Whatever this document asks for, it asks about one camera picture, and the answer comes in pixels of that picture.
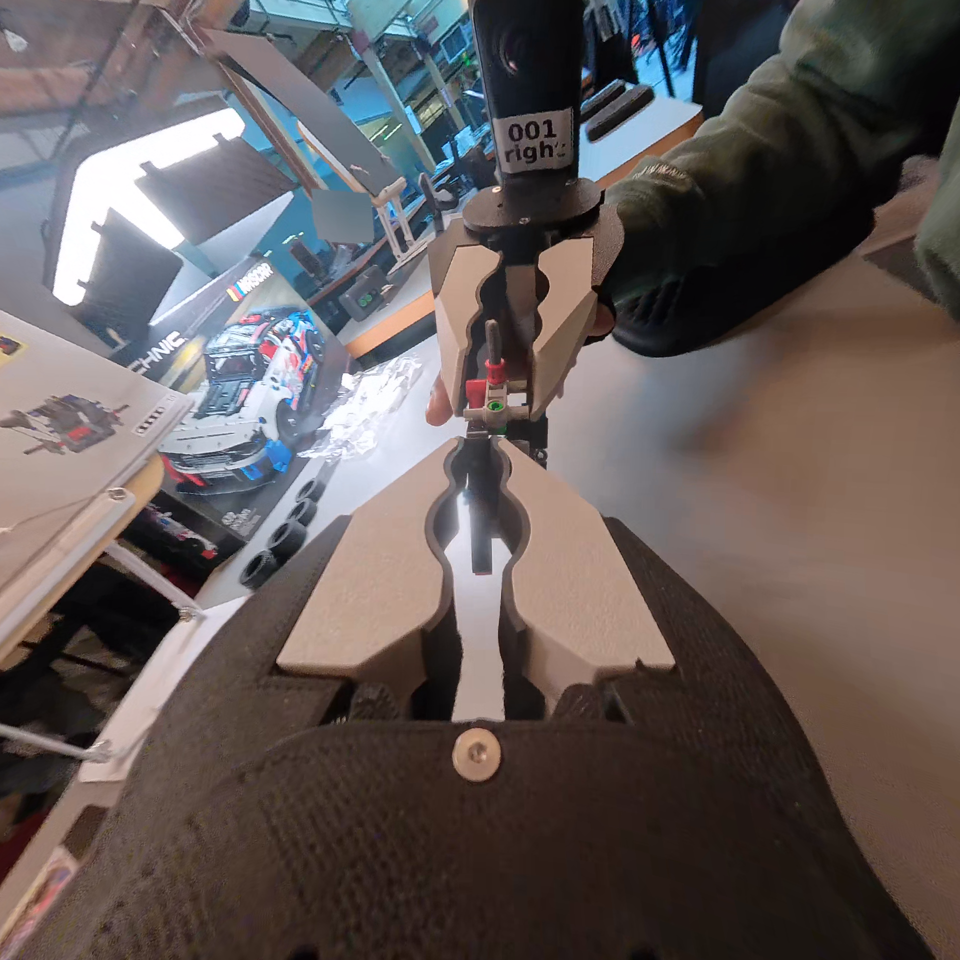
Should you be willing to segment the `black lego chassis assembly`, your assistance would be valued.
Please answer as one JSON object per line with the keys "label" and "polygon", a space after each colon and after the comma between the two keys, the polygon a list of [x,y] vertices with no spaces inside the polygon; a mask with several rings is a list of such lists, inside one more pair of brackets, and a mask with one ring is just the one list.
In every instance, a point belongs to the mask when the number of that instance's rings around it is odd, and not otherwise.
{"label": "black lego chassis assembly", "polygon": [[[495,449],[495,436],[479,423],[469,423],[457,464],[463,472],[463,489],[470,525],[470,557],[474,575],[494,573],[494,539],[500,529],[500,488],[507,468]],[[548,418],[517,420],[505,427],[502,438],[525,452],[539,466],[547,464]]]}

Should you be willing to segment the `small grey lego axle assembly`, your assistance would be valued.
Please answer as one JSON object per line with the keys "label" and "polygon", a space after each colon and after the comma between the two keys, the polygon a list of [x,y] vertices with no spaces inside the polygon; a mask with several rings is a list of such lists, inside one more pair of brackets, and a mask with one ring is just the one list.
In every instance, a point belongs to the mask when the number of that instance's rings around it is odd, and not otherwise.
{"label": "small grey lego axle assembly", "polygon": [[483,341],[463,386],[470,433],[506,436],[530,420],[529,371],[516,346],[515,339],[505,339],[497,319],[485,320]]}

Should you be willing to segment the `grey tilted board stand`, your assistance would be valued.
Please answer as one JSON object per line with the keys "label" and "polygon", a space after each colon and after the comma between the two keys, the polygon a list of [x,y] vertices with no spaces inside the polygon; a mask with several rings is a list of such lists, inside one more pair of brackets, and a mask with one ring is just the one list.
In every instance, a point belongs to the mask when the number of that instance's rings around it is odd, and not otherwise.
{"label": "grey tilted board stand", "polygon": [[310,196],[315,232],[334,244],[374,240],[374,219],[382,226],[394,264],[392,277],[418,260],[429,239],[417,240],[402,203],[406,179],[330,96],[306,78],[265,37],[223,30],[198,29],[203,52],[222,67],[238,99],[277,150],[287,131],[270,112],[265,97],[293,116],[305,143],[345,185],[330,190],[312,166],[296,176]]}

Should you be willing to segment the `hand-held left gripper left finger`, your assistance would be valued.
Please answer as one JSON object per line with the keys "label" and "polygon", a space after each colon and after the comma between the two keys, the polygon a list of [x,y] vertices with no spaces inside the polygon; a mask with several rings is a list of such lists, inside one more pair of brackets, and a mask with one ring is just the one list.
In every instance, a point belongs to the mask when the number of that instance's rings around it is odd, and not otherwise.
{"label": "hand-held left gripper left finger", "polygon": [[458,529],[451,438],[359,506],[276,665],[386,687],[413,716],[451,716],[462,641],[445,546]]}

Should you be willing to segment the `black wrist rest pad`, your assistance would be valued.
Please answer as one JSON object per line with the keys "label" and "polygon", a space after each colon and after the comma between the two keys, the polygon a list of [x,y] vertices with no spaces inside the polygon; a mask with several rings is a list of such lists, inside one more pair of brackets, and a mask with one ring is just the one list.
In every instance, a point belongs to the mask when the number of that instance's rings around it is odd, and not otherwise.
{"label": "black wrist rest pad", "polygon": [[601,105],[590,114],[586,121],[585,136],[589,143],[596,143],[629,119],[644,111],[656,97],[654,88],[646,84],[637,84],[631,88],[623,86],[616,90],[606,88],[602,93],[610,93]]}
{"label": "black wrist rest pad", "polygon": [[586,125],[596,114],[617,101],[627,91],[628,84],[623,78],[616,78],[603,87],[594,90],[590,96],[582,100],[580,106],[580,123]]}

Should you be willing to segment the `lego instruction booklet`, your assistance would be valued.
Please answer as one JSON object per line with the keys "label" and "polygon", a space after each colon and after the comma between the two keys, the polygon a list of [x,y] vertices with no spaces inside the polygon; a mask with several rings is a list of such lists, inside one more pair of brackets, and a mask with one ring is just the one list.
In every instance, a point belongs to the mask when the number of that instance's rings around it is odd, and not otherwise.
{"label": "lego instruction booklet", "polygon": [[1,958],[16,958],[39,922],[79,869],[78,860],[57,845],[1,929]]}
{"label": "lego instruction booklet", "polygon": [[27,574],[190,410],[187,396],[1,316],[1,583]]}

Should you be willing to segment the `empty clear plastic bag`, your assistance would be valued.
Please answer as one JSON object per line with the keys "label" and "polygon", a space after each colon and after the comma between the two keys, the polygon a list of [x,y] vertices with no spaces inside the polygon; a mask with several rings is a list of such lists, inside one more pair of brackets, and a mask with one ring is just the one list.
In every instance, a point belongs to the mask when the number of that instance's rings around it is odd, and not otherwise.
{"label": "empty clear plastic bag", "polygon": [[341,388],[299,459],[345,462],[376,449],[394,414],[422,378],[424,362],[400,356],[342,376]]}

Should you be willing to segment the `lego race car box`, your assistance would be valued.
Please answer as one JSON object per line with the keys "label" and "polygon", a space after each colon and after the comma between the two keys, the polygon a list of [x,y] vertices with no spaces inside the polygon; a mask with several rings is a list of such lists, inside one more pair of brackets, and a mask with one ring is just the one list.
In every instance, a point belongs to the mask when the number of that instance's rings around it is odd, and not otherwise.
{"label": "lego race car box", "polygon": [[352,359],[262,257],[186,297],[114,359],[191,403],[159,446],[162,486],[124,537],[202,584],[295,486]]}

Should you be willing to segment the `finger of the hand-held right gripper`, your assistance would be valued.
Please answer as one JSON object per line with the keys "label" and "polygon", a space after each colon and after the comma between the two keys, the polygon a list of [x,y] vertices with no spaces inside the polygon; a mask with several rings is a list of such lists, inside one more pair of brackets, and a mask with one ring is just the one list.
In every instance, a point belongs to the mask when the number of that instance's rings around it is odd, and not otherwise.
{"label": "finger of the hand-held right gripper", "polygon": [[546,414],[594,325],[594,239],[564,239],[544,250],[536,266],[548,289],[537,306],[540,328],[531,346],[530,419]]}
{"label": "finger of the hand-held right gripper", "polygon": [[453,413],[464,411],[466,362],[472,328],[482,315],[480,291],[501,266],[502,254],[486,246],[435,245],[435,320],[440,378]]}

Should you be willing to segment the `grey portable power station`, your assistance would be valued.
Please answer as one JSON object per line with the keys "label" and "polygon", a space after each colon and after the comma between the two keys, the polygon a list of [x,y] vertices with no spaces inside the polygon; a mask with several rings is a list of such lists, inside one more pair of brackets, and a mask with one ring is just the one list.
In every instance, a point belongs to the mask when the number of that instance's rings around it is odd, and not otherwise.
{"label": "grey portable power station", "polygon": [[394,285],[379,266],[359,272],[353,283],[339,295],[339,304],[349,318],[364,321],[380,307],[390,303]]}

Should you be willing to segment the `idle hand-held gripper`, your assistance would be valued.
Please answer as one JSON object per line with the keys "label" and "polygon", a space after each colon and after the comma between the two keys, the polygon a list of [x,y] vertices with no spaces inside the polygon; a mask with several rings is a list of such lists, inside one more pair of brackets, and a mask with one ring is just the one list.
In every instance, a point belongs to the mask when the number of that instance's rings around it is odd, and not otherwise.
{"label": "idle hand-held gripper", "polygon": [[446,188],[435,188],[426,172],[418,175],[417,185],[433,219],[435,234],[442,234],[446,230],[445,214],[457,210],[459,206],[457,194]]}

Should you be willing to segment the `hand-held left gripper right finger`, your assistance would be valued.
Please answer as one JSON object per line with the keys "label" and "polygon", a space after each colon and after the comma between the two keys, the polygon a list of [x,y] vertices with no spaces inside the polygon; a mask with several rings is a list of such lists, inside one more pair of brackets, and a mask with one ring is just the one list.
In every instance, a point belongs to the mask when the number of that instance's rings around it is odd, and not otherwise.
{"label": "hand-held left gripper right finger", "polygon": [[676,664],[604,517],[562,478],[495,438],[510,558],[498,643],[506,716],[549,716],[564,692]]}

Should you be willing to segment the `studio light panel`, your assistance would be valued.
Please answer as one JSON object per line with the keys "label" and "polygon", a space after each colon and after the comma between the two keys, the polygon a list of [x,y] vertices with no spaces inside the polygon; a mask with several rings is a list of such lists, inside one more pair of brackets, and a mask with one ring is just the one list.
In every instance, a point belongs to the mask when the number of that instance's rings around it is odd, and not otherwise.
{"label": "studio light panel", "polygon": [[293,199],[294,180],[247,126],[209,94],[66,150],[43,283],[111,354],[245,260]]}

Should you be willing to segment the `person's right forearm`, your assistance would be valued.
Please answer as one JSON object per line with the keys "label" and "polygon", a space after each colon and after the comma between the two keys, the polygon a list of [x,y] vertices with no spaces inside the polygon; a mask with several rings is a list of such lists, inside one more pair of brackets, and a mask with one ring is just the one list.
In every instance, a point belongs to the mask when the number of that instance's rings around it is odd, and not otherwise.
{"label": "person's right forearm", "polygon": [[956,1],[798,2],[720,113],[608,192],[601,327],[691,353],[845,258],[907,160],[958,156],[958,47]]}

